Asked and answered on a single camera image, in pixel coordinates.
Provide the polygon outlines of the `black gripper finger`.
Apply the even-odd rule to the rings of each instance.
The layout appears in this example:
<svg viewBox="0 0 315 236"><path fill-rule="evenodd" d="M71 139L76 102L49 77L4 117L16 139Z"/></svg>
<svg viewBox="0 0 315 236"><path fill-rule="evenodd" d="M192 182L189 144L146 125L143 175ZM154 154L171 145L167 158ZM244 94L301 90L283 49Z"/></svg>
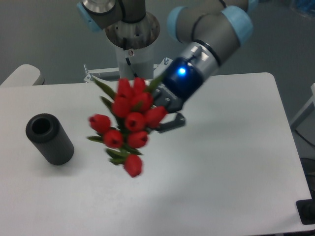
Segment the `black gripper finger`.
<svg viewBox="0 0 315 236"><path fill-rule="evenodd" d="M186 118L180 112L177 112L172 121L169 121L166 123L160 123L157 128L153 128L151 130L156 131L158 133L165 133L171 130L184 127L185 124L186 124Z"/></svg>

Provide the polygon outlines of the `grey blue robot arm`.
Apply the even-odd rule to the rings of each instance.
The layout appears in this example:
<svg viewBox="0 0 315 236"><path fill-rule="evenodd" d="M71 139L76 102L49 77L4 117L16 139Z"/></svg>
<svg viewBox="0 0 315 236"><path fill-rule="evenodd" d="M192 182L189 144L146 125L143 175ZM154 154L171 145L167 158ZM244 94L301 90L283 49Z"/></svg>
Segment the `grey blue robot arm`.
<svg viewBox="0 0 315 236"><path fill-rule="evenodd" d="M199 6L174 8L167 30L187 47L173 61L154 69L153 47L158 20L146 11L143 0L81 0L77 9L91 31L103 31L116 50L119 75L151 80L154 104L174 113L174 120L160 123L162 133L185 125L184 103L252 34L248 13L255 0L207 0Z"/></svg>

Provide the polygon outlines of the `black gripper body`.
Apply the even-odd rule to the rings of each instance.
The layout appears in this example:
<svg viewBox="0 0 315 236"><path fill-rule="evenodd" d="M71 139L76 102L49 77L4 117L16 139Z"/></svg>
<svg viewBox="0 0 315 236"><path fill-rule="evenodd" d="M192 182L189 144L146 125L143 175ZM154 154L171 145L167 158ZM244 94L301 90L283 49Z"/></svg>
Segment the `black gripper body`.
<svg viewBox="0 0 315 236"><path fill-rule="evenodd" d="M154 105L163 106L168 113L180 111L211 74L210 56L177 57L162 73L163 79L154 89Z"/></svg>

